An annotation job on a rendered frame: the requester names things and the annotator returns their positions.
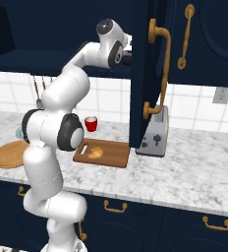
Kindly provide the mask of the grey wall outlet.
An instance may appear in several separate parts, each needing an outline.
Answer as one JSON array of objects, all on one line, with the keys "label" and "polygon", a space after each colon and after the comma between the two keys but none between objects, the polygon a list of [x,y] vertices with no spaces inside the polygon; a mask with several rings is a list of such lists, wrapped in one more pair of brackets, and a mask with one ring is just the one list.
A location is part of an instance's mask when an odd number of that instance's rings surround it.
[{"label": "grey wall outlet", "polygon": [[228,88],[217,87],[213,97],[213,103],[226,104],[228,102]]}]

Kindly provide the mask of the round wooden plate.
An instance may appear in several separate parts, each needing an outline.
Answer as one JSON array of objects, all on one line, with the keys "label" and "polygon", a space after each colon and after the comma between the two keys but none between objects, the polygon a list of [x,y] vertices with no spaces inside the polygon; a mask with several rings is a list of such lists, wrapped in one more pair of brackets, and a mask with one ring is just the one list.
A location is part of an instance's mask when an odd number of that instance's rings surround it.
[{"label": "round wooden plate", "polygon": [[0,168],[16,168],[24,164],[23,155],[29,144],[23,140],[0,147]]}]

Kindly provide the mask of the brown wooden cutting board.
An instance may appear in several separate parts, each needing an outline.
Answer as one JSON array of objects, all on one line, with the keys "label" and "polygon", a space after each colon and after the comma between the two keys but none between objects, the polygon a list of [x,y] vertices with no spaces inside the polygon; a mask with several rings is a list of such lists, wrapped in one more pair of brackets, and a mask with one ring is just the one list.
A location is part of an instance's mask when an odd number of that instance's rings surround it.
[{"label": "brown wooden cutting board", "polygon": [[[101,158],[92,159],[87,155],[94,147],[101,147]],[[77,149],[73,161],[125,168],[130,154],[128,143],[85,138]]]}]

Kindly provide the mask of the hanging metal spatula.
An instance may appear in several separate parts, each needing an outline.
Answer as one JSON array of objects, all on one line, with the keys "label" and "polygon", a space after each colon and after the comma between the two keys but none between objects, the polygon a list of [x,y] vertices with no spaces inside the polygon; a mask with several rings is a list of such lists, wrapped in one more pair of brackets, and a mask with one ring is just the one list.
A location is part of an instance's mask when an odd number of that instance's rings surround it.
[{"label": "hanging metal spatula", "polygon": [[33,83],[34,83],[34,88],[35,88],[36,97],[37,97],[37,99],[36,99],[36,107],[38,109],[43,109],[44,106],[43,106],[42,101],[41,101],[40,96],[39,96],[38,86],[37,86],[37,82],[36,82],[35,76],[32,76],[32,77],[33,77]]}]

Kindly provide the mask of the golden croissant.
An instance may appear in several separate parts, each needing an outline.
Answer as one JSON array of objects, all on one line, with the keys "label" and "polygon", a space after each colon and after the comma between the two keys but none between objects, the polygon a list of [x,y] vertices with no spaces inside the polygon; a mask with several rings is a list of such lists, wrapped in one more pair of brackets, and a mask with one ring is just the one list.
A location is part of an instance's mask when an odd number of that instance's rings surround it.
[{"label": "golden croissant", "polygon": [[101,158],[102,155],[103,155],[103,149],[101,147],[94,147],[91,150],[91,153],[88,154],[87,156],[89,158],[96,159],[96,158]]}]

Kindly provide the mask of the closed navy cabinet door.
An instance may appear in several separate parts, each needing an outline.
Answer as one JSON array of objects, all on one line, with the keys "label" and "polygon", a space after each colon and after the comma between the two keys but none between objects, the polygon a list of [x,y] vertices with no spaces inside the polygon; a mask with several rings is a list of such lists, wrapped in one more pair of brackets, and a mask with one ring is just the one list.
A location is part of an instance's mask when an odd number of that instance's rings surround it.
[{"label": "closed navy cabinet door", "polygon": [[[187,25],[185,9],[195,6],[191,19],[186,67],[179,70]],[[228,0],[173,0],[167,19],[171,33],[168,82],[199,86],[228,87]]]}]

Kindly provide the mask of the red cup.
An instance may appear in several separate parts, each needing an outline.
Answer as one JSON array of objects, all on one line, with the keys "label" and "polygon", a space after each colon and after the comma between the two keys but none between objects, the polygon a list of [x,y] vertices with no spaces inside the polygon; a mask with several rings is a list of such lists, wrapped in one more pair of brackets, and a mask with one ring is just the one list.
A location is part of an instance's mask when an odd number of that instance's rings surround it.
[{"label": "red cup", "polygon": [[88,132],[94,132],[97,127],[97,118],[95,116],[88,116],[85,118],[85,126]]}]

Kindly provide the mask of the navy drawer front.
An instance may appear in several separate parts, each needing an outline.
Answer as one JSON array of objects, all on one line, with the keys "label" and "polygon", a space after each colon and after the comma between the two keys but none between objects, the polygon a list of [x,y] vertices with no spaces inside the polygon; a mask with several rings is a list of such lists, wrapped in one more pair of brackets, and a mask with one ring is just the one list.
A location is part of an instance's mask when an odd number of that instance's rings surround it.
[{"label": "navy drawer front", "polygon": [[228,252],[228,217],[166,208],[158,252]]},{"label": "navy drawer front", "polygon": [[[82,228],[86,233],[88,252],[156,252],[161,229],[163,208],[126,200],[103,198],[84,194],[87,212]],[[128,204],[123,214],[104,210],[104,200],[109,207],[120,209]]]}]

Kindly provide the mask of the navy base cabinet door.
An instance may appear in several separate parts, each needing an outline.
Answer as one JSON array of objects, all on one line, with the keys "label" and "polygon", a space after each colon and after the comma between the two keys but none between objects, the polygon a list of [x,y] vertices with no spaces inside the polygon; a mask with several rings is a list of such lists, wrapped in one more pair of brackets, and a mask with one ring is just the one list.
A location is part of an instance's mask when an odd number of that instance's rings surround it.
[{"label": "navy base cabinet door", "polygon": [[19,187],[29,185],[0,181],[0,244],[28,252],[40,252],[48,241],[46,219],[34,216],[24,209],[24,197]]}]

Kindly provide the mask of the silver toaster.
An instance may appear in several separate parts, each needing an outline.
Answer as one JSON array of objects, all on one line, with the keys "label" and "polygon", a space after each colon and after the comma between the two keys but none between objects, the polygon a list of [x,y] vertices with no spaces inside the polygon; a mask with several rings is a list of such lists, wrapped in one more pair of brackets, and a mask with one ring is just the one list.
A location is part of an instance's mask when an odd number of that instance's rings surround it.
[{"label": "silver toaster", "polygon": [[142,138],[136,149],[137,155],[162,158],[165,156],[169,130],[168,107],[163,106],[158,114],[152,114]]}]

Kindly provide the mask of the open navy cabinet door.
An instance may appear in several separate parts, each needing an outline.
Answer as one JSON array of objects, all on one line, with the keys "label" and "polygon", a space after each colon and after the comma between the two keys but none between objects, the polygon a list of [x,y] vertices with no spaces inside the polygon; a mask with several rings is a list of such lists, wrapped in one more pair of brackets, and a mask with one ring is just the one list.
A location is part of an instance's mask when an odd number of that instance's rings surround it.
[{"label": "open navy cabinet door", "polygon": [[167,19],[171,16],[173,0],[135,0],[132,41],[132,79],[130,102],[131,148],[138,148],[150,118],[143,118],[146,101],[155,107],[161,91],[163,63],[167,40],[157,36],[154,43],[148,42],[149,21],[170,30]]}]

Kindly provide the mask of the navy wall cabinet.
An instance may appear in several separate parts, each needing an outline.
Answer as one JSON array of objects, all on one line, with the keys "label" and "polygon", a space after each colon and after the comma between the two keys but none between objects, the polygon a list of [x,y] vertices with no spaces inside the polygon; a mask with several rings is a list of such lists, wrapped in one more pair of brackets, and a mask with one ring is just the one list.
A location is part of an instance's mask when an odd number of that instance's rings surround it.
[{"label": "navy wall cabinet", "polygon": [[0,72],[57,76],[97,24],[133,32],[133,0],[0,0]]}]

